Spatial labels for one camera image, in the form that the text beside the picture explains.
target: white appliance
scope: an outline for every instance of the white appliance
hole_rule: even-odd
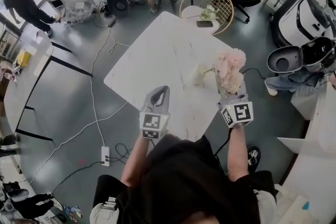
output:
[[[327,16],[316,0],[297,0],[279,21],[283,38],[298,47],[322,36],[329,27]]]

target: smartphone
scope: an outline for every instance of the smartphone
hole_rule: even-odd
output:
[[[198,20],[196,22],[196,25],[198,27],[213,27],[214,25],[212,24],[212,21],[210,20]]]

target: power strip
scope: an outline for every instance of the power strip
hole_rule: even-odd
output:
[[[101,147],[101,161],[103,162],[101,165],[110,166],[110,148],[108,146]]]

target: black t-shirt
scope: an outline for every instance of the black t-shirt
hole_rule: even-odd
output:
[[[36,7],[34,0],[4,0],[6,9],[13,8],[19,16],[25,16]]]
[[[194,143],[165,136],[148,155],[147,163],[145,175],[134,188],[113,183],[119,190],[108,191],[97,186],[94,205],[118,193],[118,224],[181,224],[200,211],[214,215],[219,223],[259,224],[254,190],[275,196],[267,171],[231,182],[204,136]]]

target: round white table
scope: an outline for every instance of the round white table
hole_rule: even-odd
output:
[[[198,20],[202,20],[200,18],[201,13],[202,13],[202,8],[198,6],[188,6],[181,12],[181,19],[197,27],[196,22]],[[212,27],[197,27],[197,28],[212,35],[214,32],[216,32],[219,29],[220,24],[217,20],[210,20],[210,21],[212,21],[212,24],[213,24]]]

